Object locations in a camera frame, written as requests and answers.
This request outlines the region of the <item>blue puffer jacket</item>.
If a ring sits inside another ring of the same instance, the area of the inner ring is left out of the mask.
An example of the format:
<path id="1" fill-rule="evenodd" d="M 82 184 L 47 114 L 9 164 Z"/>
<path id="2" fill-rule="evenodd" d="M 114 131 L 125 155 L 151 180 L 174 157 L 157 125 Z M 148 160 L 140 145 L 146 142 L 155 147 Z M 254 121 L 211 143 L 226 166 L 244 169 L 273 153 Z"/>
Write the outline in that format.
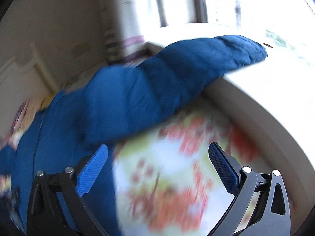
<path id="1" fill-rule="evenodd" d="M 1 173 L 19 190 L 22 224 L 37 171 L 59 173 L 102 144 L 112 152 L 116 141 L 160 124 L 217 78 L 267 55 L 239 35 L 178 41 L 136 67 L 103 67 L 82 89 L 59 92 L 16 149 L 1 149 Z"/>

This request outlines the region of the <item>floral bed sheet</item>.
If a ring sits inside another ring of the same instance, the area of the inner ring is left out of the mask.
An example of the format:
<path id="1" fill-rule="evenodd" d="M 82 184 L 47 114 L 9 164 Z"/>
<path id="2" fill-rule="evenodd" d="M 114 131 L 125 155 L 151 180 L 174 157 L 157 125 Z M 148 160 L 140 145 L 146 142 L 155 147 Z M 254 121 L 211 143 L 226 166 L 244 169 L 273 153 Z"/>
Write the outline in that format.
<path id="1" fill-rule="evenodd" d="M 76 93 L 58 96 L 35 115 L 16 149 L 1 149 L 1 173 L 19 190 L 22 221 L 37 171 L 60 173 L 97 150 L 86 136 L 90 111 Z M 271 170 L 249 137 L 201 99 L 148 131 L 109 144 L 83 200 L 110 235 L 206 235 L 233 199 L 208 158 L 212 142 L 242 165 Z"/>

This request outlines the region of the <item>white wooden headboard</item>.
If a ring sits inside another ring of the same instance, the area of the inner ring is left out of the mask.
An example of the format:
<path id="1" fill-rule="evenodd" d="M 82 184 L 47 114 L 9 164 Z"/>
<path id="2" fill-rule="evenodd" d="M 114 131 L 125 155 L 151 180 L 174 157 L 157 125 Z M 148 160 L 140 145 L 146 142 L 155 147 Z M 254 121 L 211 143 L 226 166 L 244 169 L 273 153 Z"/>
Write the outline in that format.
<path id="1" fill-rule="evenodd" d="M 25 100 L 60 90 L 34 43 L 31 51 L 31 59 L 25 65 L 20 65 L 14 56 L 1 67 L 1 134 L 9 130 Z"/>

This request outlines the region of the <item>patterned window curtain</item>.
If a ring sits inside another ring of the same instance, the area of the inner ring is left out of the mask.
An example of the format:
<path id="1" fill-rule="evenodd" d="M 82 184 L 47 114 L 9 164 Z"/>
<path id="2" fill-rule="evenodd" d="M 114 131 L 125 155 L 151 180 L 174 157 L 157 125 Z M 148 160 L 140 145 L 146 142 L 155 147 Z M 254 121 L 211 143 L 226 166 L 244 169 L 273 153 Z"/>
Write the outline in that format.
<path id="1" fill-rule="evenodd" d="M 106 63 L 148 55 L 146 36 L 161 27 L 157 0 L 98 0 Z"/>

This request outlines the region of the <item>window frame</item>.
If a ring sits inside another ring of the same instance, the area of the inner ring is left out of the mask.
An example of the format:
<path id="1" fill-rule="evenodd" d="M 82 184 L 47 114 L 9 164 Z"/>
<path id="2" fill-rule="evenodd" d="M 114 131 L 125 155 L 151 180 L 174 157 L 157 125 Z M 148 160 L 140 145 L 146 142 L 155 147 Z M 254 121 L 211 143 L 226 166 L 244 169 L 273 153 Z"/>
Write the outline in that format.
<path id="1" fill-rule="evenodd" d="M 211 23 L 240 27 L 241 0 L 156 0 L 160 26 Z"/>

